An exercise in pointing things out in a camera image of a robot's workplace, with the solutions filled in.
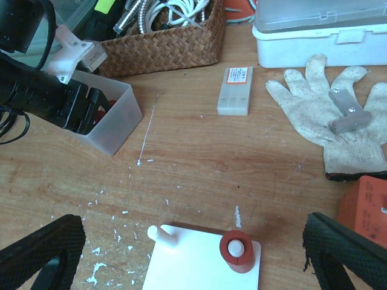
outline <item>robotic arm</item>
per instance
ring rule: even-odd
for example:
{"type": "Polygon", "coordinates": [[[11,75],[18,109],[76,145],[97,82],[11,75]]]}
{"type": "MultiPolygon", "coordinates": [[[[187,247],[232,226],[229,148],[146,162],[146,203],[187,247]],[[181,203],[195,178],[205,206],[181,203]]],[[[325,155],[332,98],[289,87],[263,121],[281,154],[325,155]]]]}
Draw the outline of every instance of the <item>robotic arm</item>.
{"type": "MultiPolygon", "coordinates": [[[[0,3],[0,50],[26,53],[44,15],[51,30],[44,55],[36,68],[0,52],[0,106],[31,113],[78,134],[90,133],[97,124],[99,107],[108,112],[111,105],[102,91],[71,79],[78,60],[74,64],[74,61],[59,61],[61,58],[54,56],[48,72],[40,71],[50,51],[56,28],[52,3],[49,0],[0,0],[0,3]],[[64,79],[60,68],[66,64],[67,78],[64,79]]],[[[59,31],[68,35],[67,28],[59,28],[59,31]]],[[[104,53],[101,50],[98,50],[97,57],[91,56],[91,48],[95,44],[89,42],[82,47],[84,43],[79,42],[79,47],[83,49],[80,58],[105,59],[101,57],[104,53]]],[[[63,47],[58,52],[59,56],[69,55],[66,49],[63,47]]]]}

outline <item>wood grain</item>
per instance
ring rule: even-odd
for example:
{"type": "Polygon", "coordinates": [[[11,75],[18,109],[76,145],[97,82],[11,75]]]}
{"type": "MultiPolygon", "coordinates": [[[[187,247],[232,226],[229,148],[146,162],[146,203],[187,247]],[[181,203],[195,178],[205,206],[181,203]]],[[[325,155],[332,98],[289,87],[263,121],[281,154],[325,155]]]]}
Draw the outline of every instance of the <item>wood grain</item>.
{"type": "MultiPolygon", "coordinates": [[[[227,231],[236,228],[238,206],[242,230],[262,244],[260,289],[319,289],[313,269],[303,272],[307,214],[334,218],[352,183],[325,179],[322,148],[296,133],[265,90],[269,79],[284,82],[284,70],[257,64],[251,28],[227,27],[216,65],[123,79],[144,117],[114,156],[31,116],[27,136],[0,151],[0,248],[78,214],[87,242],[73,289],[141,289],[154,246],[148,226],[227,231]],[[255,69],[249,116],[219,117],[225,68],[249,65],[255,69]],[[106,267],[96,272],[94,287],[86,280],[96,263],[106,267]]],[[[327,68],[328,79],[341,70],[327,68]]],[[[385,68],[371,70],[355,85],[360,102],[386,78],[385,68]]]]}

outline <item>woven basket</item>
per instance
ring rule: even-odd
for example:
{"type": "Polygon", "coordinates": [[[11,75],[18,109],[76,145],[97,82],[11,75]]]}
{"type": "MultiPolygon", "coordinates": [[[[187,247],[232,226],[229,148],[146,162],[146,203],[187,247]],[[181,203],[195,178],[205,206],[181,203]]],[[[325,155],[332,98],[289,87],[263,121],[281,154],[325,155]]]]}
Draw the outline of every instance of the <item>woven basket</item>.
{"type": "MultiPolygon", "coordinates": [[[[124,77],[217,63],[226,28],[223,0],[210,0],[206,10],[210,16],[200,23],[203,30],[190,25],[140,34],[136,23],[127,36],[102,42],[108,58],[99,67],[101,75],[124,77]]],[[[154,27],[165,22],[167,10],[154,27]]]]}

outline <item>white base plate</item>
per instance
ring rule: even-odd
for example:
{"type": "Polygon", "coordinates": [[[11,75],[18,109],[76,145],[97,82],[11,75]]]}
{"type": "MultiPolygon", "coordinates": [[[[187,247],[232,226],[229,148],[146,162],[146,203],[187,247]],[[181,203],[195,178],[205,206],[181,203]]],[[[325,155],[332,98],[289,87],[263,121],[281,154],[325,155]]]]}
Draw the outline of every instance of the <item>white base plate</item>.
{"type": "Polygon", "coordinates": [[[220,254],[219,234],[162,225],[177,236],[178,244],[168,248],[155,243],[143,290],[257,290],[261,244],[253,241],[255,265],[245,274],[230,269],[220,254]]]}

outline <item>orange box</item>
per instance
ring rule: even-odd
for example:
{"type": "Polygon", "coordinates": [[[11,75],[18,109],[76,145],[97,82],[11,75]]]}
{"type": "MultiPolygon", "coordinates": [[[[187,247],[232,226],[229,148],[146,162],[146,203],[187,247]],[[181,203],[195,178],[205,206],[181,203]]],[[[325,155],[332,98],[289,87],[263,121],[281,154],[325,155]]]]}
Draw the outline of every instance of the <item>orange box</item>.
{"type": "Polygon", "coordinates": [[[337,221],[387,248],[387,181],[362,176],[344,194],[337,221]]]}

